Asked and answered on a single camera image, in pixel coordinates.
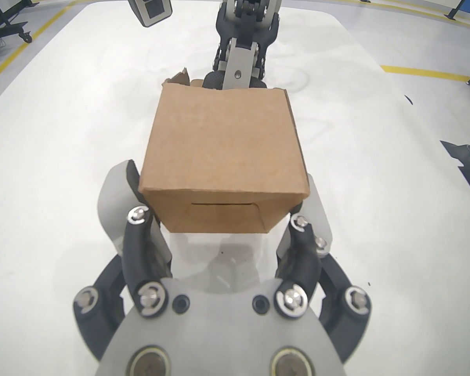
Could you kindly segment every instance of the bolt head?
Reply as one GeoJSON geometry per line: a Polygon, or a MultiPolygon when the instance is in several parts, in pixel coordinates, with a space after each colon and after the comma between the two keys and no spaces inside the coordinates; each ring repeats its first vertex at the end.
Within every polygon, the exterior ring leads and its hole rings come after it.
{"type": "Polygon", "coordinates": [[[154,288],[144,291],[139,299],[141,305],[145,308],[153,307],[158,301],[158,293],[154,288]]]}
{"type": "Polygon", "coordinates": [[[135,220],[135,221],[139,221],[139,220],[142,220],[144,218],[144,215],[145,215],[145,210],[142,209],[142,208],[137,208],[136,211],[134,211],[133,215],[132,215],[132,219],[135,220]]]}
{"type": "Polygon", "coordinates": [[[317,248],[320,250],[324,250],[327,247],[327,242],[323,238],[315,237],[315,242],[317,243],[317,248]]]}
{"type": "Polygon", "coordinates": [[[301,228],[305,228],[308,225],[308,221],[303,215],[299,215],[296,218],[296,225],[298,225],[301,228]]]}
{"type": "Polygon", "coordinates": [[[90,301],[92,300],[92,295],[88,291],[84,291],[80,297],[77,299],[77,304],[80,308],[86,308],[90,306],[90,301]]]}
{"type": "Polygon", "coordinates": [[[355,308],[365,308],[367,307],[367,297],[358,291],[354,291],[352,293],[352,304],[355,308]]]}
{"type": "Polygon", "coordinates": [[[303,298],[296,290],[294,290],[294,288],[290,288],[284,294],[284,304],[290,310],[298,308],[302,303],[303,298]]]}

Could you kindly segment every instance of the black bracket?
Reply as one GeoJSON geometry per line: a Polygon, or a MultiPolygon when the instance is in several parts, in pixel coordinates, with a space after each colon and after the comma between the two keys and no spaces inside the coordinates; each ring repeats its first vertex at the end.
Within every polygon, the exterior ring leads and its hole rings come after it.
{"type": "Polygon", "coordinates": [[[124,319],[124,300],[120,297],[124,287],[122,260],[116,255],[92,286],[97,294],[97,301],[92,309],[83,313],[83,308],[78,302],[73,303],[80,334],[97,360],[102,359],[113,335],[124,319]]]}
{"type": "MultiPolygon", "coordinates": [[[[228,43],[231,38],[238,38],[239,35],[243,32],[238,24],[233,24],[226,21],[226,2],[221,4],[219,11],[217,13],[216,19],[216,30],[221,38],[219,43],[219,48],[217,50],[216,58],[213,64],[213,70],[217,70],[219,67],[219,61],[226,61],[226,52],[228,50],[228,43]]],[[[252,34],[252,41],[258,43],[258,59],[256,60],[256,67],[260,70],[259,79],[262,79],[265,75],[265,57],[266,52],[275,39],[277,38],[278,33],[278,14],[275,13],[272,20],[270,28],[265,29],[255,29],[252,34]]]]}
{"type": "Polygon", "coordinates": [[[292,288],[293,284],[298,284],[310,300],[322,270],[321,261],[316,252],[317,245],[312,225],[308,224],[303,227],[303,231],[298,231],[292,222],[289,222],[288,228],[291,245],[275,274],[277,278],[282,279],[282,284],[277,291],[285,292],[292,288]]]}
{"type": "Polygon", "coordinates": [[[355,351],[365,333],[371,316],[371,300],[365,295],[367,313],[355,312],[347,303],[350,280],[329,254],[322,259],[319,284],[324,290],[319,321],[329,335],[341,362],[346,362],[355,351]]]}
{"type": "MultiPolygon", "coordinates": [[[[160,283],[162,278],[172,277],[169,265],[163,260],[150,237],[153,216],[153,211],[146,211],[142,223],[127,222],[124,232],[122,267],[129,293],[140,313],[143,310],[138,294],[140,288],[146,283],[160,283]]],[[[166,306],[167,302],[153,317],[159,315],[166,306]]]]}

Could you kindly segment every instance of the floor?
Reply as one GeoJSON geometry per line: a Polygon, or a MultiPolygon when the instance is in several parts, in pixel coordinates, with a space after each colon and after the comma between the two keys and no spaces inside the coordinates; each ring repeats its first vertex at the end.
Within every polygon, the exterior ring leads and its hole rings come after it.
{"type": "MultiPolygon", "coordinates": [[[[29,22],[26,30],[30,30],[35,39],[28,46],[17,36],[4,39],[6,46],[0,48],[0,65],[8,62],[10,55],[16,57],[4,70],[3,66],[0,68],[0,94],[85,5],[67,2],[40,5],[18,15],[17,21],[29,22]],[[39,33],[42,26],[45,30],[39,33]],[[14,52],[18,48],[23,50],[17,55],[14,52]]],[[[463,81],[414,76],[405,69],[470,76],[470,27],[346,2],[286,0],[284,6],[324,11],[335,16],[375,61],[388,66],[387,70],[397,68],[389,77],[411,99],[439,138],[470,144],[470,87],[463,81]]]]}

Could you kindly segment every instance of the screw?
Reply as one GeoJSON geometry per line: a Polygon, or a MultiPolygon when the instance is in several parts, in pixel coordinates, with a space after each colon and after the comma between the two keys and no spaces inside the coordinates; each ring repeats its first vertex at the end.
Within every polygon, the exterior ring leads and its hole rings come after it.
{"type": "Polygon", "coordinates": [[[155,290],[154,288],[146,289],[142,293],[139,299],[139,302],[145,308],[153,307],[157,303],[157,301],[158,301],[158,293],[157,293],[157,290],[155,290]]]}
{"type": "Polygon", "coordinates": [[[317,243],[317,248],[324,250],[327,247],[327,241],[320,237],[315,237],[315,242],[317,243]]]}
{"type": "Polygon", "coordinates": [[[367,298],[364,294],[354,291],[352,293],[352,304],[358,309],[365,308],[367,306],[367,298]]]}
{"type": "Polygon", "coordinates": [[[132,215],[132,219],[135,221],[142,220],[144,218],[145,210],[142,207],[136,208],[132,215]]]}
{"type": "Polygon", "coordinates": [[[149,211],[149,208],[144,205],[131,209],[127,214],[127,221],[133,225],[142,224],[145,222],[146,211],[149,211]]]}
{"type": "Polygon", "coordinates": [[[290,310],[295,310],[296,308],[301,306],[302,302],[303,298],[296,290],[294,290],[294,288],[290,288],[284,294],[284,304],[290,310]]]}
{"type": "Polygon", "coordinates": [[[74,302],[81,308],[81,314],[91,311],[98,302],[99,293],[94,287],[86,287],[75,296],[74,302]]]}
{"type": "Polygon", "coordinates": [[[345,292],[345,301],[348,307],[358,315],[367,315],[369,313],[367,294],[362,288],[357,286],[349,287],[345,292]]]}
{"type": "Polygon", "coordinates": [[[77,304],[80,308],[86,308],[90,306],[90,300],[92,299],[92,295],[90,292],[84,291],[80,297],[77,299],[77,304]]]}
{"type": "Polygon", "coordinates": [[[296,218],[296,224],[301,228],[305,228],[308,225],[308,221],[303,217],[303,215],[298,215],[298,218],[296,218]]]}

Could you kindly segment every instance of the hex bolt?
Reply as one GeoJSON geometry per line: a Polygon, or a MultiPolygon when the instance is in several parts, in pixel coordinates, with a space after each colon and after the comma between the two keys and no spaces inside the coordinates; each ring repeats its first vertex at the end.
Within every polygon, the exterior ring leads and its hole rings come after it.
{"type": "Polygon", "coordinates": [[[369,313],[368,297],[362,288],[357,286],[349,287],[345,292],[345,300],[348,307],[358,315],[367,315],[369,313]]]}
{"type": "Polygon", "coordinates": [[[145,222],[146,212],[149,208],[145,205],[137,206],[129,211],[127,214],[127,222],[133,225],[139,225],[145,222]]]}
{"type": "Polygon", "coordinates": [[[352,304],[358,309],[365,308],[367,306],[367,297],[358,291],[354,291],[352,293],[352,304]]]}
{"type": "Polygon", "coordinates": [[[158,293],[154,288],[147,288],[141,294],[139,302],[144,308],[153,307],[158,301],[158,293]]]}
{"type": "Polygon", "coordinates": [[[298,215],[296,218],[296,224],[301,228],[305,228],[308,225],[308,220],[303,217],[303,215],[298,215]]]}
{"type": "Polygon", "coordinates": [[[142,220],[144,218],[145,210],[143,208],[136,208],[132,215],[132,219],[135,221],[142,220]]]}
{"type": "Polygon", "coordinates": [[[167,301],[165,288],[158,281],[150,281],[139,290],[139,304],[142,306],[140,314],[144,317],[152,317],[160,313],[167,301]]]}
{"type": "Polygon", "coordinates": [[[290,310],[295,310],[303,303],[303,297],[294,288],[290,288],[284,294],[284,303],[290,310]]]}
{"type": "Polygon", "coordinates": [[[321,237],[315,237],[315,242],[317,243],[317,248],[320,250],[324,250],[327,247],[327,241],[321,237]]]}
{"type": "Polygon", "coordinates": [[[98,302],[99,293],[94,287],[86,287],[75,296],[74,302],[81,308],[80,313],[85,315],[91,311],[98,302]]]}

